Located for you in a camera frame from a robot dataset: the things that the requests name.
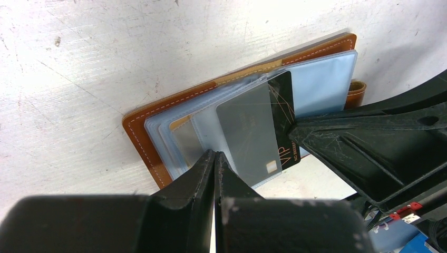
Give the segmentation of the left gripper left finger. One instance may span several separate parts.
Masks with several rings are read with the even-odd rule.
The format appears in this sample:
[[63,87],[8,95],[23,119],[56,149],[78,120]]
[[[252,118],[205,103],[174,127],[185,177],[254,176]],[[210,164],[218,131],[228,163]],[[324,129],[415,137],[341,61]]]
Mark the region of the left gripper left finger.
[[208,252],[215,153],[146,195],[28,196],[1,224],[1,252]]

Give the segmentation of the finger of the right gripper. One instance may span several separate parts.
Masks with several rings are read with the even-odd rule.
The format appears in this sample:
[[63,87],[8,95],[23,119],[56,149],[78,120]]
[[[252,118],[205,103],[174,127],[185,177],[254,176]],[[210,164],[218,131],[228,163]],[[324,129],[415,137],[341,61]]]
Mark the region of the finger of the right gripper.
[[446,181],[446,72],[383,101],[298,119],[289,137],[373,205],[414,201]]

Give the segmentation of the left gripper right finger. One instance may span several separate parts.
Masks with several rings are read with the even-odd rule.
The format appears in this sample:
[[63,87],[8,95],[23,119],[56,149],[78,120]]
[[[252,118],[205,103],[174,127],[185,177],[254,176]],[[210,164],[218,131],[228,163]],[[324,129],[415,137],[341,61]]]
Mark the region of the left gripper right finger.
[[217,252],[374,252],[364,220],[343,200],[266,199],[215,156]]

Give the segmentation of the brown leather card holder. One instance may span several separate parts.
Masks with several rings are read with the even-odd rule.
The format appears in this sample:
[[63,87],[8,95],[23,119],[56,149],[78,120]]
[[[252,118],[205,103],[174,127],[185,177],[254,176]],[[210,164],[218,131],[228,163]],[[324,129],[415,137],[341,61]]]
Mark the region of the brown leather card holder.
[[220,86],[241,80],[245,77],[253,76],[255,74],[264,74],[295,63],[354,50],[356,41],[356,34],[345,32],[292,50],[289,53],[280,53],[278,56],[264,59],[259,63],[240,68],[135,109],[123,117],[123,128],[154,181],[158,187],[162,189],[173,181],[173,176],[168,172],[161,161],[161,158],[144,127],[145,120],[148,117],[162,113],[176,105],[192,100],[203,94],[208,94]]

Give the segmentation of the black VIP card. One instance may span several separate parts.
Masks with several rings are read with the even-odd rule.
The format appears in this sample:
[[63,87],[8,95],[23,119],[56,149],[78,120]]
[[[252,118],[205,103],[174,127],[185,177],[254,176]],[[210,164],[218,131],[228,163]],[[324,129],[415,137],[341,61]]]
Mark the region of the black VIP card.
[[232,168],[249,186],[301,160],[287,137],[295,122],[291,73],[286,71],[236,94],[216,107]]

